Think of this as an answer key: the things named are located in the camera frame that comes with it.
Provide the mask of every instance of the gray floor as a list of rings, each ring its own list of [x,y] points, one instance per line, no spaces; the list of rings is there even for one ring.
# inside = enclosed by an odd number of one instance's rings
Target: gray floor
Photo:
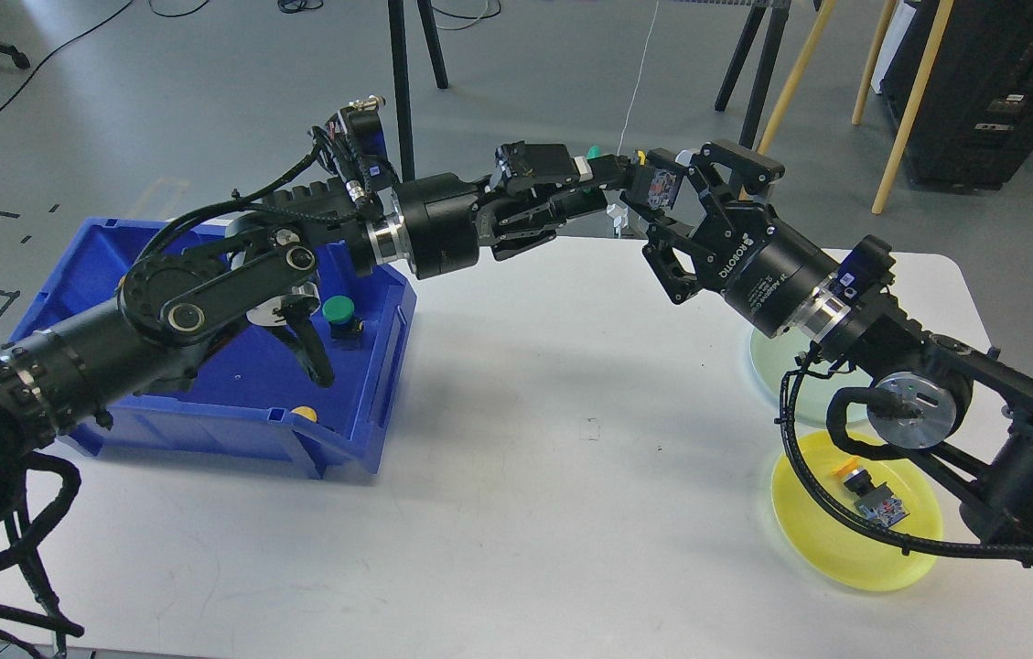
[[[35,64],[122,4],[0,3],[0,38]],[[168,12],[194,4],[156,0]],[[808,4],[796,1],[774,87],[812,24]],[[875,233],[897,250],[954,259],[1005,362],[1033,375],[1033,154],[1002,191],[942,195],[912,190],[901,177],[887,212],[869,213],[891,128],[879,100],[859,128],[849,116],[879,5],[846,3],[835,12],[772,150],[788,166],[777,208],[824,246]],[[442,33],[452,80],[445,92],[425,67],[411,13],[419,175],[478,176],[495,146],[513,139],[614,150],[653,9],[646,0],[508,1],[498,19]],[[710,105],[743,15],[663,1],[626,149],[738,136],[751,67],[728,112]],[[233,187],[252,190],[304,153],[309,125],[354,97],[390,96],[386,28],[383,1],[330,0],[321,11],[284,15],[271,0],[215,0],[193,17],[160,19],[139,0],[57,55],[0,116],[0,212],[20,216],[0,216],[0,312],[10,301],[0,341],[83,218],[162,217]],[[0,103],[24,75],[0,56]],[[570,231],[604,237],[608,228],[593,218]],[[638,276],[650,277],[646,266]]]

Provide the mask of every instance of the silver flange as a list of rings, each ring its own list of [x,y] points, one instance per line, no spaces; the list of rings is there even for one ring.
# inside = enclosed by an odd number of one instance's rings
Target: silver flange
[[[906,449],[938,445],[956,427],[956,400],[947,389],[909,371],[887,375],[877,388],[891,391],[917,412],[913,418],[884,418],[869,409],[867,416],[880,438]]]

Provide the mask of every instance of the plate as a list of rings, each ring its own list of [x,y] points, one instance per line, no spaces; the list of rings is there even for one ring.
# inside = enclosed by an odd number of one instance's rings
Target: plate
[[[751,367],[756,371],[769,394],[772,394],[773,401],[780,400],[781,378],[784,373],[796,368],[796,354],[804,353],[809,349],[809,338],[796,329],[781,334],[780,337],[769,339],[765,335],[754,329],[751,334],[749,351],[751,353]],[[838,373],[828,380],[818,380],[816,378],[805,378],[801,384],[801,394],[796,397],[796,420],[806,425],[824,429],[825,413],[828,410],[828,402],[834,400],[834,391],[842,387],[868,387],[870,376],[864,372]],[[860,405],[850,405],[845,412],[847,422],[862,421],[865,415],[865,407]]]
[[[878,443],[860,434],[851,433],[851,437]],[[801,453],[826,492],[842,502],[854,500],[854,495],[833,474],[850,456],[834,446],[824,430],[801,438]],[[942,539],[939,502],[918,467],[906,460],[858,460],[870,472],[873,483],[889,485],[908,510],[908,516],[894,525],[893,530]],[[809,497],[784,454],[773,470],[773,509],[793,550],[817,570],[847,587],[878,592],[899,590],[921,579],[934,567],[934,556],[918,552],[902,556],[898,547],[855,534],[831,517]]]

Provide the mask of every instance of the green cap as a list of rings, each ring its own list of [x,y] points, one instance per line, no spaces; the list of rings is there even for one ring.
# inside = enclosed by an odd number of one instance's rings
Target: green cap
[[[320,313],[334,325],[345,325],[353,317],[353,301],[345,295],[334,295],[320,306]]]

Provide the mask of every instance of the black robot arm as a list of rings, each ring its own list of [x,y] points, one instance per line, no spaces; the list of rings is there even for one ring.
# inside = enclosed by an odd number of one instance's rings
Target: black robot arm
[[[732,192],[718,166],[730,168],[750,198]],[[1018,559],[1033,567],[1033,380],[998,363],[994,351],[977,353],[908,317],[889,293],[894,258],[886,243],[864,238],[838,262],[781,221],[766,199],[783,174],[780,163],[729,142],[678,155],[659,149],[637,158],[571,157],[561,145],[518,142],[496,151],[495,171],[486,180],[468,184],[440,175],[397,185],[396,212],[384,220],[388,232],[367,234],[371,241],[385,238],[387,245],[407,244],[417,221],[422,241],[441,247],[412,254],[412,270],[422,278],[473,265],[471,232],[476,245],[490,246],[502,260],[547,243],[571,218],[606,209],[607,193],[616,192],[645,221],[643,254],[675,304],[708,289],[768,337],[800,329],[814,358],[868,373],[870,387],[843,389],[831,406],[836,445],[871,460],[917,464],[960,498],[968,528],[984,546],[929,545],[906,535],[855,530],[903,551]],[[684,181],[703,210],[694,225],[667,215]],[[411,242],[414,234],[410,229]],[[404,250],[373,250],[395,254],[379,262],[406,258]],[[677,252],[691,257],[694,272],[681,265]],[[964,420],[974,382],[1000,393],[1013,418],[1008,441],[991,463],[946,441]],[[850,404],[867,406],[885,445],[847,435]]]

